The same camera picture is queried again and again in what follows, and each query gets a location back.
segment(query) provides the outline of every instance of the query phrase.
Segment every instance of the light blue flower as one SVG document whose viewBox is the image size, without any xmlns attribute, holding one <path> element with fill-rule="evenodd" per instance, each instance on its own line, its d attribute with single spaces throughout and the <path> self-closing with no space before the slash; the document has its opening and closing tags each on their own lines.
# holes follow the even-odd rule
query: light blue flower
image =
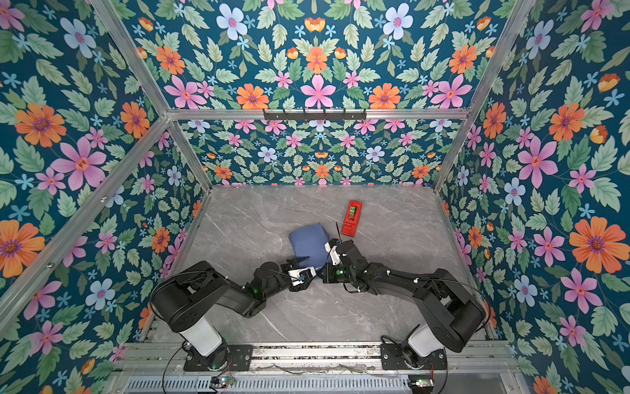
<svg viewBox="0 0 630 394">
<path fill-rule="evenodd" d="M 337 32 L 335 28 L 336 28 L 335 25 L 326 26 L 326 35 L 329 36 L 330 38 L 333 38 L 333 35 Z"/>
<path fill-rule="evenodd" d="M 595 213 L 595 209 L 591 209 L 588 203 L 584 204 L 584 208 L 579 207 L 578 211 L 582 212 L 580 217 L 587 217 L 590 219 L 590 216 Z"/>
<path fill-rule="evenodd" d="M 34 180 L 35 178 L 27 178 L 26 174 L 22 174 L 22 179 L 16 179 L 15 184 L 22 185 L 22 190 L 26 190 L 27 187 L 33 187 L 32 182 Z"/>
<path fill-rule="evenodd" d="M 16 85 L 21 85 L 22 82 L 18 81 L 16 78 L 18 77 L 15 73 L 9 75 L 6 72 L 2 72 L 2 75 L 6 78 L 3 82 L 4 84 L 11 84 L 13 89 L 16 88 Z"/>
<path fill-rule="evenodd" d="M 18 208 L 18 206 L 11 206 L 13 213 L 9 215 L 9 219 L 17 217 L 18 222 L 21 222 L 24 217 L 31 216 L 31 214 L 26 211 L 27 209 L 28 206 L 22 206 L 22 208 Z"/>
</svg>

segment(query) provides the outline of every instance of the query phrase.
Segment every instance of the gray marble floor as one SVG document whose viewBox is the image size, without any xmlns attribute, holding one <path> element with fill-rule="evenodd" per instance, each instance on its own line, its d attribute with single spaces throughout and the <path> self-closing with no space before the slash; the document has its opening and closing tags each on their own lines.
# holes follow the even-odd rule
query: gray marble floor
<svg viewBox="0 0 630 394">
<path fill-rule="evenodd" d="M 291 231 L 319 222 L 336 234 L 335 222 L 343 224 L 349 200 L 364 205 L 353 240 L 369 261 L 417 273 L 445 268 L 464 280 L 428 187 L 215 188 L 185 266 L 208 260 L 245 284 L 263 262 L 282 264 L 293 256 Z M 411 303 L 350 294 L 320 279 L 306 291 L 272 297 L 253 318 L 221 306 L 213 307 L 210 316 L 228 342 L 378 340 L 384 334 L 401 339 L 423 323 Z M 156 322 L 148 339 L 178 342 L 181 337 Z"/>
</svg>

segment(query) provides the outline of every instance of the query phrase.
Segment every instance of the small blue flower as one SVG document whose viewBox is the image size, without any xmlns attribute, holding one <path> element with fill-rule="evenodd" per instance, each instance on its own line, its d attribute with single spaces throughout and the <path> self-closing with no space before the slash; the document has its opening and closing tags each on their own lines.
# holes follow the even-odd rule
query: small blue flower
<svg viewBox="0 0 630 394">
<path fill-rule="evenodd" d="M 69 296 L 68 292 L 66 291 L 63 296 L 57 297 L 57 301 L 59 302 L 57 305 L 58 306 L 66 306 L 66 305 L 68 305 L 68 300 L 70 300 L 71 298 L 72 298 L 72 296 Z"/>
<path fill-rule="evenodd" d="M 329 36 L 330 38 L 333 38 L 333 35 L 337 32 L 335 28 L 336 28 L 335 25 L 326 26 L 326 35 Z"/>
<path fill-rule="evenodd" d="M 22 206 L 22 208 L 18 208 L 18 206 L 11 206 L 13 213 L 9 215 L 9 219 L 17 217 L 18 222 L 21 222 L 24 217 L 31 216 L 31 214 L 26 211 L 27 209 L 28 206 Z"/>
<path fill-rule="evenodd" d="M 22 82 L 18 81 L 16 78 L 18 77 L 15 73 L 9 75 L 6 72 L 2 72 L 2 75 L 6 78 L 3 82 L 4 84 L 11 84 L 13 89 L 16 88 L 16 85 L 21 85 Z"/>
<path fill-rule="evenodd" d="M 579 207 L 578 211 L 582 212 L 580 217 L 587 217 L 590 219 L 590 216 L 595 213 L 595 209 L 591 209 L 588 203 L 584 204 L 584 208 Z"/>
<path fill-rule="evenodd" d="M 26 190 L 27 187 L 33 187 L 32 181 L 34 180 L 35 178 L 27 178 L 26 174 L 22 174 L 22 179 L 16 179 L 15 184 L 22 185 L 22 190 Z"/>
</svg>

